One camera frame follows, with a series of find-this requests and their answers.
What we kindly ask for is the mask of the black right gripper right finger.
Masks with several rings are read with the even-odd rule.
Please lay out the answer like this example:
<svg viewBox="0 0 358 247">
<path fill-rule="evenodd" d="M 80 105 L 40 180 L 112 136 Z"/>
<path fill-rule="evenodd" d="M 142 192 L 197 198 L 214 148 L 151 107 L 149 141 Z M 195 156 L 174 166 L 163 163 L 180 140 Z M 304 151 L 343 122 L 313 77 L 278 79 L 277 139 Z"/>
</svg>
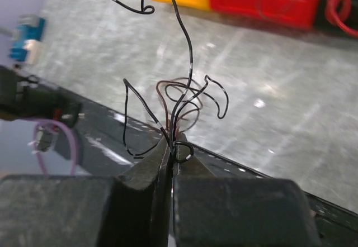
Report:
<svg viewBox="0 0 358 247">
<path fill-rule="evenodd" d="M 218 177 L 185 144 L 173 172 L 177 246 L 320 246 L 308 199 L 292 180 Z"/>
</svg>

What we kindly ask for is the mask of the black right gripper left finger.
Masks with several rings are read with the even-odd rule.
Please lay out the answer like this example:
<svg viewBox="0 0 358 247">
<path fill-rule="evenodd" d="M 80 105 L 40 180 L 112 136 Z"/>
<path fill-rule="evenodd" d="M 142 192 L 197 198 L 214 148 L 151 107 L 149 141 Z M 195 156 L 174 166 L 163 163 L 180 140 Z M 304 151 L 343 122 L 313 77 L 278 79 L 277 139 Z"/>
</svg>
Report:
<svg viewBox="0 0 358 247">
<path fill-rule="evenodd" d="M 169 148 L 114 176 L 1 179 L 2 246 L 162 246 L 168 241 Z"/>
</svg>

